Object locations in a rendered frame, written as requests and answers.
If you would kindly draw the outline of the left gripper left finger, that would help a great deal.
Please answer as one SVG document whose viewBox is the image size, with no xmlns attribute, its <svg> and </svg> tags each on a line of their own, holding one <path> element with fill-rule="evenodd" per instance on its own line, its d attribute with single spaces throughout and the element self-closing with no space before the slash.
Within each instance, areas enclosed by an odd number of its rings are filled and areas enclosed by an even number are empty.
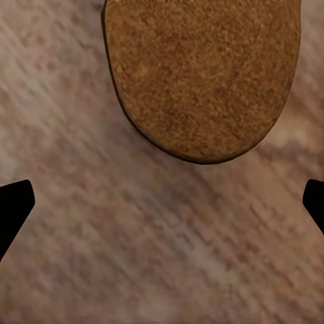
<svg viewBox="0 0 324 324">
<path fill-rule="evenodd" d="M 35 206 L 30 180 L 0 187 L 0 260 Z"/>
</svg>

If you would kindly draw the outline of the sandal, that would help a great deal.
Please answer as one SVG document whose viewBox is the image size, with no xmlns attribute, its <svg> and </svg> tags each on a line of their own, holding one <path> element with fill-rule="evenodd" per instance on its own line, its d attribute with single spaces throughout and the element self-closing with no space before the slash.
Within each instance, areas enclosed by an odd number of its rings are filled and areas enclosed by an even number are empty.
<svg viewBox="0 0 324 324">
<path fill-rule="evenodd" d="M 275 125 L 300 54 L 300 0 L 105 0 L 109 73 L 135 130 L 199 165 Z"/>
</svg>

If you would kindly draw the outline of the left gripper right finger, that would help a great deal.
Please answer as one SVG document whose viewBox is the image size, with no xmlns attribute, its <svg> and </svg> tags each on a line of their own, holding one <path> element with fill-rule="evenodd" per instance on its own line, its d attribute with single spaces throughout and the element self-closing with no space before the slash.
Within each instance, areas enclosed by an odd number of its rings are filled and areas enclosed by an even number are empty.
<svg viewBox="0 0 324 324">
<path fill-rule="evenodd" d="M 308 180 L 302 203 L 324 234 L 324 182 Z"/>
</svg>

